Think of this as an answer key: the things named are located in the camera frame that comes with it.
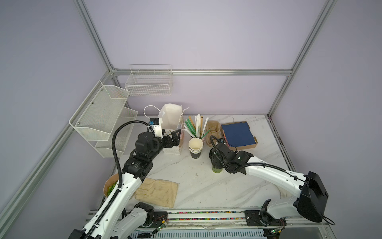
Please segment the black plastic cup lid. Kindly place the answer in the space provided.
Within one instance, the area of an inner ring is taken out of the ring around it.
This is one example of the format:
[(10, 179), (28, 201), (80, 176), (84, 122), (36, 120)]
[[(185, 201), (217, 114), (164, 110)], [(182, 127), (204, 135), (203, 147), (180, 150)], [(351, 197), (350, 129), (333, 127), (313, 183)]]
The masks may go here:
[(210, 158), (212, 164), (216, 164), (216, 163), (221, 162), (219, 153), (213, 148), (209, 152), (209, 158)]

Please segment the green paper cup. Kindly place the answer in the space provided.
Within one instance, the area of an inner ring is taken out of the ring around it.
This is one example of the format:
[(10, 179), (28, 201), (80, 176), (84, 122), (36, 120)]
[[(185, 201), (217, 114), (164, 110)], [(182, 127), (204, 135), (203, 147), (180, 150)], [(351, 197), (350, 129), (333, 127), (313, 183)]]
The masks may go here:
[(222, 170), (224, 169), (224, 166), (222, 165), (221, 162), (214, 161), (211, 164), (212, 164), (211, 168), (214, 173), (221, 173)]

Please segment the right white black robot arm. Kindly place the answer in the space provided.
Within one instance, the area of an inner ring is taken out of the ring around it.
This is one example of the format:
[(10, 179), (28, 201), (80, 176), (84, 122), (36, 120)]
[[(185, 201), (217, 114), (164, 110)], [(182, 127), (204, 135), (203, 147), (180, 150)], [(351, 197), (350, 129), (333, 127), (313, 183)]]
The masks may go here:
[(329, 194), (318, 174), (290, 171), (269, 164), (249, 152), (233, 151), (222, 138), (211, 136), (210, 141), (211, 161), (216, 161), (228, 173), (259, 177), (289, 193), (285, 199), (266, 200), (254, 219), (257, 224), (267, 227), (280, 223), (283, 226), (286, 217), (303, 217), (314, 223), (335, 225), (325, 216)]

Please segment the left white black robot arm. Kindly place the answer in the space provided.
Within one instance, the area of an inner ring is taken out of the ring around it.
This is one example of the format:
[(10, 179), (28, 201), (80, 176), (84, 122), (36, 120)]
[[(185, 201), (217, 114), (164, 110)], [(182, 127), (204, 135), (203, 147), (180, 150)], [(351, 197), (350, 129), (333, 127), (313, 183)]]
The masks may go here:
[(124, 167), (120, 166), (116, 152), (116, 138), (126, 126), (139, 123), (132, 120), (119, 126), (112, 136), (112, 153), (117, 169), (117, 185), (98, 210), (96, 215), (81, 230), (74, 229), (71, 239), (127, 239), (140, 226), (148, 227), (153, 222), (153, 206), (138, 203), (122, 220), (119, 220), (123, 209), (135, 191), (140, 187), (153, 167), (153, 159), (164, 148), (172, 148), (180, 144), (181, 130), (177, 129), (171, 135), (161, 136), (158, 118), (142, 122), (147, 130), (141, 133), (136, 141), (136, 147), (131, 152)]

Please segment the white paper gift bag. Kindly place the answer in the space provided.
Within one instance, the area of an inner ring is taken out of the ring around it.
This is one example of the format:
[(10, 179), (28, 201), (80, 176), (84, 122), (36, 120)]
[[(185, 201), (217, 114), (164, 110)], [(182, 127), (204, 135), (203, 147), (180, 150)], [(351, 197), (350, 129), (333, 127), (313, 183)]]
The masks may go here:
[(182, 145), (183, 145), (183, 139), (184, 139), (184, 133), (183, 133), (184, 118), (183, 118), (183, 115), (188, 108), (183, 110), (181, 105), (170, 104), (170, 103), (165, 104), (161, 109), (158, 109), (154, 105), (148, 105), (143, 110), (144, 115), (148, 119), (150, 117), (147, 116), (146, 112), (145, 112), (148, 107), (154, 107), (159, 112), (157, 117), (162, 119), (163, 137), (166, 135), (171, 135), (171, 132), (174, 130), (181, 129), (182, 133), (181, 133), (179, 146), (163, 149), (165, 154), (180, 155), (181, 151), (182, 151)]

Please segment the bundle of wrapped straws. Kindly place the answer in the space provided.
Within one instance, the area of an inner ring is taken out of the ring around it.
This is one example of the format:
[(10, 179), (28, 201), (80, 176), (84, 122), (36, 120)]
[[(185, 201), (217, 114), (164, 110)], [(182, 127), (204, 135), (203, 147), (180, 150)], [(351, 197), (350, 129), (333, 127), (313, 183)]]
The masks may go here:
[(208, 129), (209, 118), (198, 114), (194, 118), (187, 117), (184, 121), (184, 129), (192, 138), (206, 139), (207, 135), (211, 132)]

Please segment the stack of paper cups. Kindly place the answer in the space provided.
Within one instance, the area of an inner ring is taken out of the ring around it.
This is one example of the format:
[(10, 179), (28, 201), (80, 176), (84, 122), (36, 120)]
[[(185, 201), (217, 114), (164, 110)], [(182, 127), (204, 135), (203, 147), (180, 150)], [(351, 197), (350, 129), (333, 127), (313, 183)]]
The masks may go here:
[(201, 156), (204, 142), (199, 138), (192, 138), (188, 143), (190, 155), (193, 159), (197, 159)]

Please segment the lower white mesh shelf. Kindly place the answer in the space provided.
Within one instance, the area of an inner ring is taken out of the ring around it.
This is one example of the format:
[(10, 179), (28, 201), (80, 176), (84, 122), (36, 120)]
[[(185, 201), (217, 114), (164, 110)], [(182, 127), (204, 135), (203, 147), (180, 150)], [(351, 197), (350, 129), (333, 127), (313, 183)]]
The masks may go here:
[[(100, 154), (103, 158), (113, 158), (112, 153), (112, 137), (118, 127), (120, 127), (122, 124), (136, 120), (138, 115), (138, 111), (132, 110), (130, 108), (124, 107), (121, 111), (121, 114), (116, 121), (115, 127), (113, 128), (110, 138), (107, 141), (90, 141), (90, 144), (93, 146), (93, 148)], [(115, 140), (115, 148), (117, 157), (120, 158), (123, 156), (127, 143), (129, 141), (129, 138), (131, 136), (132, 130), (133, 130), (134, 124), (130, 124), (125, 126), (123, 129), (121, 129), (116, 137)]]

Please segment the white mesh shelf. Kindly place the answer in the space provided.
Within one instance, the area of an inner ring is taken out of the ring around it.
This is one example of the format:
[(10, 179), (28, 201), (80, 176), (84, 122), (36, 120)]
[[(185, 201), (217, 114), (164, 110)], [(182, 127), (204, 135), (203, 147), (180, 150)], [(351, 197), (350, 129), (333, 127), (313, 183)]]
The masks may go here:
[(69, 125), (87, 141), (107, 141), (128, 96), (128, 90), (98, 81)]
[[(124, 107), (121, 111), (121, 114), (116, 121), (115, 127), (113, 128), (110, 138), (107, 141), (90, 141), (90, 144), (93, 146), (93, 148), (100, 154), (103, 158), (113, 158), (112, 153), (112, 137), (118, 127), (120, 127), (122, 124), (136, 120), (138, 115), (138, 111), (132, 110), (130, 108)], [(125, 126), (123, 129), (121, 129), (116, 137), (115, 140), (115, 148), (117, 157), (120, 158), (123, 156), (127, 143), (129, 141), (129, 138), (131, 136), (132, 130), (133, 130), (134, 124), (130, 124)]]

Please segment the brown pulp cup carrier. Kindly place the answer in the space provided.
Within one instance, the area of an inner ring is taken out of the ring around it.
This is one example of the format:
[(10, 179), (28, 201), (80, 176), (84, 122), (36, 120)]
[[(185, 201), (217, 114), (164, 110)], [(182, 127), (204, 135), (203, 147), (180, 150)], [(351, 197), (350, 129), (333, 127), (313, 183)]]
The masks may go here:
[(207, 122), (206, 130), (208, 131), (208, 134), (205, 136), (206, 144), (209, 147), (212, 147), (212, 143), (210, 141), (210, 137), (212, 135), (215, 136), (216, 138), (222, 138), (221, 124), (218, 121), (209, 120)]

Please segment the brown bowl with greens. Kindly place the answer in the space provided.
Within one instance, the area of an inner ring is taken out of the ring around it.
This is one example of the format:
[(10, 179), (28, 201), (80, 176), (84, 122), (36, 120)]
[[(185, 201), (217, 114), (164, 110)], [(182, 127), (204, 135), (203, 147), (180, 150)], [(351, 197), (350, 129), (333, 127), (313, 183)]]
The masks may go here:
[(104, 184), (103, 194), (105, 197), (108, 197), (113, 191), (114, 187), (117, 185), (119, 180), (118, 174), (112, 175)]

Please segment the upper white mesh shelf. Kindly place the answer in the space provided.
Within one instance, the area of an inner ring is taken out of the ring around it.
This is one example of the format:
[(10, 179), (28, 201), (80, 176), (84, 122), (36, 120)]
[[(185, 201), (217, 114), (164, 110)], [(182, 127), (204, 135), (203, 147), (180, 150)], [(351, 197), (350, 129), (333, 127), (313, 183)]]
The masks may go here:
[(69, 125), (87, 141), (107, 141), (128, 96), (128, 90), (98, 81)]

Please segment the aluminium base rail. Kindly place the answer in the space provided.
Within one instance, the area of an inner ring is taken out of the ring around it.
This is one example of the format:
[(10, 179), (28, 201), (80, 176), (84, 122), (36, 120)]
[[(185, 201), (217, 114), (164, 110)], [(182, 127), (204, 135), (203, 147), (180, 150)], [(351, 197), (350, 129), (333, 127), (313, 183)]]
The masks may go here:
[(166, 220), (167, 227), (208, 228), (208, 227), (328, 227), (325, 221), (315, 223), (300, 216), (272, 219), (268, 226), (260, 223), (260, 210), (223, 209), (223, 210), (154, 210), (153, 227)]

